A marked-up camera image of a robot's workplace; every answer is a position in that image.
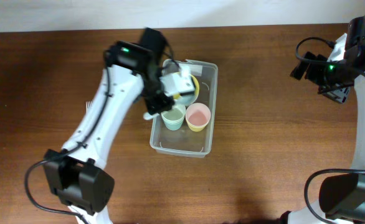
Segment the grey plastic spoon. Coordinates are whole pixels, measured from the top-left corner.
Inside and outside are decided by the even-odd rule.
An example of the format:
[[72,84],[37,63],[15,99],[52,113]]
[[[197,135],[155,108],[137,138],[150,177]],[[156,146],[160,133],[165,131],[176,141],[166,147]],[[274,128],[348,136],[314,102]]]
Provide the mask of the grey plastic spoon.
[[157,116],[159,116],[158,113],[149,114],[148,112],[145,112],[143,115],[143,119],[149,121],[149,120],[156,118]]

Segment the yellow plastic cup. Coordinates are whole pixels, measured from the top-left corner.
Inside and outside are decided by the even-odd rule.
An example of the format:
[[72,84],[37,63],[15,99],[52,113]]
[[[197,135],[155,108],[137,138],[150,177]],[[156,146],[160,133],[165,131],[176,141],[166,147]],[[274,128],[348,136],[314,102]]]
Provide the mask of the yellow plastic cup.
[[200,132],[208,125],[208,123],[205,123],[203,125],[194,125],[194,124],[190,123],[189,121],[187,121],[187,125],[191,131]]

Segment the pink plastic cup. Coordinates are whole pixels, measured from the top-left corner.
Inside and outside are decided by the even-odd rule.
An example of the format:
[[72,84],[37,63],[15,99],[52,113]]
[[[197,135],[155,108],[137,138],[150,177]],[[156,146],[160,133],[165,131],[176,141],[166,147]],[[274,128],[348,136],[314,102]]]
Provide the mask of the pink plastic cup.
[[211,111],[203,103],[193,103],[186,110],[186,121],[195,127],[204,127],[211,120]]

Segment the yellow plastic bowl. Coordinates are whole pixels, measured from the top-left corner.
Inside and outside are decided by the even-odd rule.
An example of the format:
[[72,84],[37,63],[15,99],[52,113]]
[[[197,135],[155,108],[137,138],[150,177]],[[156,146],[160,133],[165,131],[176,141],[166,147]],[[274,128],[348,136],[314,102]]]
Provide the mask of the yellow plastic bowl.
[[184,96],[181,96],[180,94],[174,95],[173,99],[177,104],[189,106],[197,100],[200,90],[199,82],[194,75],[191,75],[191,80],[195,87],[194,93],[192,95],[184,95]]

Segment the green plastic cup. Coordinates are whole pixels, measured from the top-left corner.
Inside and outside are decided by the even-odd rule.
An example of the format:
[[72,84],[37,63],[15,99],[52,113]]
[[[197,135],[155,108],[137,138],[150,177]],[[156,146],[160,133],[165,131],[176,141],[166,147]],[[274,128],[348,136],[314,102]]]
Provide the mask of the green plastic cup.
[[183,125],[183,120],[180,120],[179,122],[172,122],[172,123],[170,123],[170,122],[168,122],[168,121],[166,121],[166,120],[164,120],[164,124],[165,124],[165,126],[169,129],[169,130],[171,130],[171,131],[176,131],[176,130],[178,130],[182,125]]

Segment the grey plastic fork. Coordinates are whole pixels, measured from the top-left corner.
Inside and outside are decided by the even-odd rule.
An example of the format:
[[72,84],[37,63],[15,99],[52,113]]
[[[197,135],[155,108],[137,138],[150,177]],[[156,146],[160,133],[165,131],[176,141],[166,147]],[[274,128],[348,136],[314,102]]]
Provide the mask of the grey plastic fork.
[[92,106],[92,101],[86,101],[85,102],[85,111],[88,113],[89,109]]

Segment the white plastic cup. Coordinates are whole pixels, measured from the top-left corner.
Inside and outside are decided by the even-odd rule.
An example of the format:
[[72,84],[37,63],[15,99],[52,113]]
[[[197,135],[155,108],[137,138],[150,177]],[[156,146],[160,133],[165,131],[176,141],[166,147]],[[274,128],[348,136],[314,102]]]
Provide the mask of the white plastic cup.
[[179,123],[185,118],[186,107],[182,104],[174,105],[171,110],[163,111],[161,117],[165,122],[174,124]]

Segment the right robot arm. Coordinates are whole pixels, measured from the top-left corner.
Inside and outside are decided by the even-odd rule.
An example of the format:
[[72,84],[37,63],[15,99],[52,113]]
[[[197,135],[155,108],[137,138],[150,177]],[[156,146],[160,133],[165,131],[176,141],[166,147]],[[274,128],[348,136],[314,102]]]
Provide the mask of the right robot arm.
[[307,178],[306,207],[287,211],[279,223],[365,223],[365,15],[352,19],[348,31],[335,41],[329,57],[296,54],[290,76],[318,86],[318,94],[343,104],[355,90],[358,106],[356,147],[348,169],[323,169]]

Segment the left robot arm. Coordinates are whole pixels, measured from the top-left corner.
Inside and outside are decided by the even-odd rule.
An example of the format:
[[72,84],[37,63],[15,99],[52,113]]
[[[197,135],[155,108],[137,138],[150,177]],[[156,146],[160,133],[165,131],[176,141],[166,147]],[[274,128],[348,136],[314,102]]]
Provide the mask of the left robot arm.
[[110,223],[107,203],[115,181],[105,172],[116,134],[131,105],[143,98],[145,119],[152,119],[175,104],[177,93],[192,93],[180,75],[163,75],[160,64],[169,43],[158,30],[147,27],[137,43],[118,41],[103,53],[101,84],[77,130],[62,149],[49,149],[43,167],[50,192],[67,210],[53,213],[74,216],[79,223]]

